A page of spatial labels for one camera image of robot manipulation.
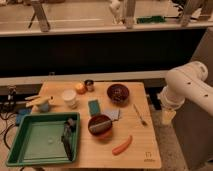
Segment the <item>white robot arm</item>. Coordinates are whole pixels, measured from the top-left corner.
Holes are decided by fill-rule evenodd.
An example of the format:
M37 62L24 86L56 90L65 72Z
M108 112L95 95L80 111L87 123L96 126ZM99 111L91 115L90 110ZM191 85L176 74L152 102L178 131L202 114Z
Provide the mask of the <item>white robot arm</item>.
M200 61L189 62L166 73L166 85L158 96L162 104L163 125L171 123L186 99L213 116L213 87L205 82L207 77L208 68Z

